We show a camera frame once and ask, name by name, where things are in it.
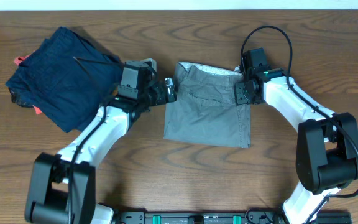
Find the white background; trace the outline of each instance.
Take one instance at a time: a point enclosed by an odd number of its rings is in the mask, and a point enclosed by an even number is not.
[[[358,0],[0,0],[0,10],[358,9]]]

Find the wooden table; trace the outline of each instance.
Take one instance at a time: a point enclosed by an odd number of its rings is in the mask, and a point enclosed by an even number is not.
[[[34,159],[55,154],[79,133],[65,134],[10,102],[4,84],[14,57],[67,26],[122,60],[154,58],[162,77],[171,77],[179,60],[233,69],[244,37],[265,24],[290,36],[299,86],[358,124],[358,11],[0,12],[0,223],[24,223]],[[265,48],[274,67],[287,67],[288,45],[278,32],[256,33],[246,49],[255,47]],[[296,132],[274,108],[251,106],[249,149],[163,140],[164,114],[164,106],[143,114],[114,145],[97,171],[97,201],[149,211],[244,211],[277,208],[295,188]],[[324,208],[348,210],[358,223],[358,197]]]

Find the black fabric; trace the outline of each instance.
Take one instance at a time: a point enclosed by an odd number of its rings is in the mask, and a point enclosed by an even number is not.
[[[120,82],[119,59],[98,52],[87,40],[65,27],[26,58],[6,82],[20,96],[21,103],[42,110],[63,131],[83,131],[90,124],[101,102],[99,89],[73,57],[114,62],[115,65],[81,62],[104,95]]]

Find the red cloth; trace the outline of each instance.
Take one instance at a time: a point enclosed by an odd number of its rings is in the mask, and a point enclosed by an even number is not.
[[[24,56],[24,57],[17,57],[17,58],[15,58],[15,59],[13,60],[13,63],[15,63],[17,66],[19,66],[20,63],[22,63],[22,62],[23,62],[26,58],[28,58],[30,55],[31,55],[31,54],[26,55],[26,56]],[[38,108],[38,107],[36,107],[36,106],[34,106],[34,105],[32,105],[32,107],[34,107],[34,110],[35,110],[36,115],[42,114],[42,111],[40,110],[40,108]]]

